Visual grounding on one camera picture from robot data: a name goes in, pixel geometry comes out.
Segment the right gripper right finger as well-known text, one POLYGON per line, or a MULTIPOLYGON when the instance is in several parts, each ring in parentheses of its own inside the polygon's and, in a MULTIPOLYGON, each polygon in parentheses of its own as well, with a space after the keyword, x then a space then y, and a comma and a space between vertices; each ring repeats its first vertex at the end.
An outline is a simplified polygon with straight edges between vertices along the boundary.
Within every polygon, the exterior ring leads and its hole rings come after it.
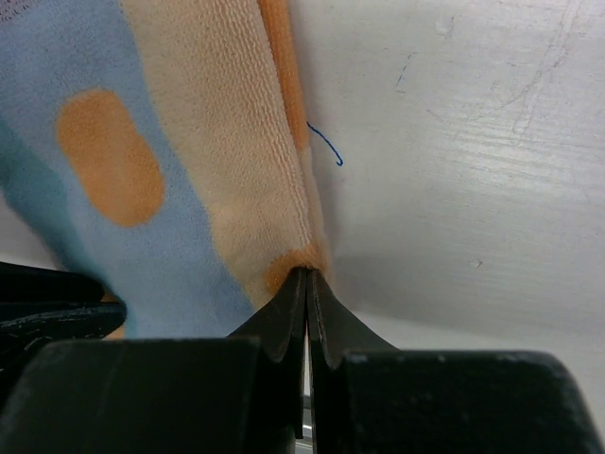
POLYGON ((401 350, 306 277, 318 453, 600 453, 575 379, 520 350, 401 350))

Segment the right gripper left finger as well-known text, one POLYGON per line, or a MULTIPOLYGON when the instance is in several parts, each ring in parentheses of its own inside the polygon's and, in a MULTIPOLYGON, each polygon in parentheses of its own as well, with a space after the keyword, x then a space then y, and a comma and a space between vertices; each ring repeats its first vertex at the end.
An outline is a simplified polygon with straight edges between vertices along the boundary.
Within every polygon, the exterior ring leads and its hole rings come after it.
POLYGON ((223 339, 57 340, 1 391, 5 453, 291 453, 303 269, 223 339))

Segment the colourful polka dot towel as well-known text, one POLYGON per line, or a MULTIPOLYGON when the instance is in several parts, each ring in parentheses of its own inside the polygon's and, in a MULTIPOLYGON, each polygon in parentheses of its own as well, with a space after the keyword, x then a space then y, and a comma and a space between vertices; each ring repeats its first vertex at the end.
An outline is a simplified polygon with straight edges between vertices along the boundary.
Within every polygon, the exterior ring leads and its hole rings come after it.
POLYGON ((223 337, 329 271, 285 1, 5 1, 1 193, 120 338, 223 337))

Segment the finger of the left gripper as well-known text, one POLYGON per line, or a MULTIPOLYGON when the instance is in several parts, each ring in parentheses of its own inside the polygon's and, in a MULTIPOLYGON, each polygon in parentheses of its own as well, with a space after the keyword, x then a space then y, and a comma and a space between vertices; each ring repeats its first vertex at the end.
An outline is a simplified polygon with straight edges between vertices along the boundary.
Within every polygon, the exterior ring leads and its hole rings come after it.
POLYGON ((95 280, 67 271, 1 264, 1 391, 8 393, 52 341, 102 339, 123 325, 126 306, 104 302, 95 280))

